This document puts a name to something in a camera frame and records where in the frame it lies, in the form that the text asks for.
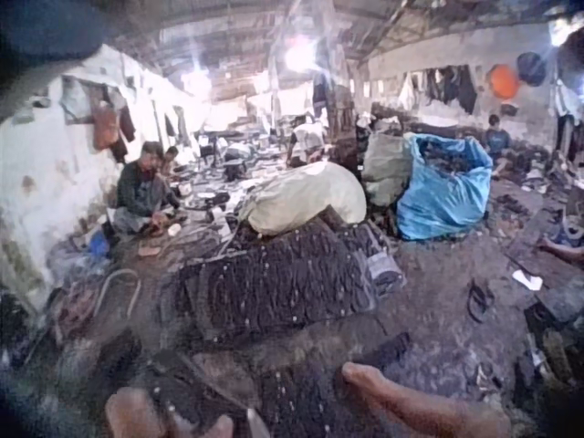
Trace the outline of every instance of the dirty wall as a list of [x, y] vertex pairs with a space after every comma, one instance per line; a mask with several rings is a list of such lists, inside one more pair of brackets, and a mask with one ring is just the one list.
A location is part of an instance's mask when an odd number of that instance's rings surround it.
[[[172, 105], [185, 108], [189, 130], [203, 122], [201, 107], [189, 96], [110, 47], [64, 74], [120, 88], [136, 128], [127, 162], [138, 158], [144, 141], [159, 139], [153, 101], [165, 148], [169, 138], [163, 114]], [[128, 77], [134, 77], [135, 89], [125, 87]], [[59, 77], [48, 84], [49, 108], [34, 108], [28, 123], [9, 118], [0, 125], [1, 279], [26, 293], [37, 308], [50, 291], [48, 251], [78, 230], [81, 220], [95, 221], [104, 212], [121, 167], [109, 150], [93, 148], [93, 124], [66, 124], [61, 95]]]
[[[370, 111], [372, 102], [395, 108], [407, 72], [468, 65], [478, 93], [472, 115], [437, 101], [429, 107], [414, 108], [412, 115], [431, 125], [457, 124], [486, 129], [489, 114], [499, 114], [503, 103], [491, 92], [486, 74], [496, 64], [515, 68], [517, 56], [529, 51], [547, 59], [547, 78], [536, 88], [522, 84], [517, 95], [506, 101], [517, 106], [519, 111], [513, 118], [502, 118], [502, 126], [514, 139], [549, 149], [554, 144], [556, 126], [550, 106], [555, 49], [547, 24], [500, 26], [438, 36], [372, 57], [361, 68], [353, 64], [355, 105], [359, 111]], [[365, 88], [370, 89], [368, 97]]]

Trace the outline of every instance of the bulging white bag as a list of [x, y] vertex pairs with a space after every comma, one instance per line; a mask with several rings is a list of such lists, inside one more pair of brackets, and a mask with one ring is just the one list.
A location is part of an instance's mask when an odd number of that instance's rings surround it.
[[365, 193], [357, 178], [332, 162], [315, 162], [278, 175], [249, 193], [239, 212], [262, 235], [298, 228], [331, 206], [348, 224], [365, 219]]

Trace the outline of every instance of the orange balloon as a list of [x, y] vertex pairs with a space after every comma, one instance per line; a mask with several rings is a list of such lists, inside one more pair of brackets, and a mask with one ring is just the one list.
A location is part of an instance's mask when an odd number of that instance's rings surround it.
[[493, 93], [500, 99], [512, 99], [519, 90], [519, 78], [509, 66], [495, 66], [489, 74]]

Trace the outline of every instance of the blue plastic sack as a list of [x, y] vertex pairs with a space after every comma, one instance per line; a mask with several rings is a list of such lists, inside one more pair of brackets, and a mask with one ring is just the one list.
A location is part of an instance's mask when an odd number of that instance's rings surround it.
[[[473, 137], [451, 140], [429, 134], [406, 134], [413, 157], [410, 187], [398, 202], [398, 228], [407, 240], [458, 233], [485, 215], [493, 161]], [[421, 147], [434, 148], [468, 161], [471, 171], [450, 174], [426, 163]]]

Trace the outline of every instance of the roof beam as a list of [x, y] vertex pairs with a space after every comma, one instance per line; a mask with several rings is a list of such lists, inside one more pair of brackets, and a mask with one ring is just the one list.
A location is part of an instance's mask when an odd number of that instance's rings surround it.
[[375, 49], [377, 48], [377, 46], [390, 33], [390, 30], [400, 20], [400, 18], [402, 18], [402, 15], [405, 12], [406, 8], [411, 6], [413, 4], [413, 1], [414, 0], [401, 0], [401, 3], [398, 6], [398, 8], [395, 11], [393, 11], [393, 14], [391, 14], [390, 18], [387, 20], [387, 22], [383, 26], [383, 30], [381, 31], [380, 36], [377, 38], [377, 40], [373, 44], [373, 49], [367, 54], [367, 56], [365, 56], [362, 59], [362, 61], [369, 59], [369, 57], [373, 54], [373, 52], [375, 52]]

